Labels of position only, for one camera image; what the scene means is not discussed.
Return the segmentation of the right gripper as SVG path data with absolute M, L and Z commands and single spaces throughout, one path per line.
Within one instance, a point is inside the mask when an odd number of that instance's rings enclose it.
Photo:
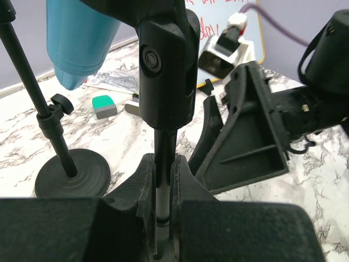
M 214 96 L 203 101 L 203 128 L 188 164 L 212 194 L 288 172 L 288 138 L 255 62 L 239 65 L 225 85 L 226 122 Z

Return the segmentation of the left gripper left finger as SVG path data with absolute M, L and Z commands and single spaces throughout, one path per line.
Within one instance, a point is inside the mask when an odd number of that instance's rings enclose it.
M 104 198 L 2 199 L 1 261 L 151 261 L 153 157 Z

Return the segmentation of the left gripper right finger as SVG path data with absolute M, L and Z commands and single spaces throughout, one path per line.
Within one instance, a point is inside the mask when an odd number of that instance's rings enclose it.
M 180 261 L 324 261 L 311 219 L 297 205 L 219 201 L 180 155 L 171 186 L 170 232 Z

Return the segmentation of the blue toy microphone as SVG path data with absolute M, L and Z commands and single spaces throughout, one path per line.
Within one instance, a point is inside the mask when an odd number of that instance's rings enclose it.
M 47 0 L 46 21 L 47 54 L 70 91 L 101 68 L 121 24 L 75 0 Z

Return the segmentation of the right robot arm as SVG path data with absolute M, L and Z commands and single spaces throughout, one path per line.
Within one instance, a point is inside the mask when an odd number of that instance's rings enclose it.
M 211 193 L 246 186 L 288 172 L 291 143 L 341 125 L 348 130 L 348 10 L 336 11 L 306 45 L 298 65 L 300 87 L 272 92 L 269 78 L 242 35 L 246 9 L 210 37 L 198 66 L 223 79 L 228 108 L 223 121 L 214 96 L 204 100 L 204 124 L 189 159 L 193 176 Z

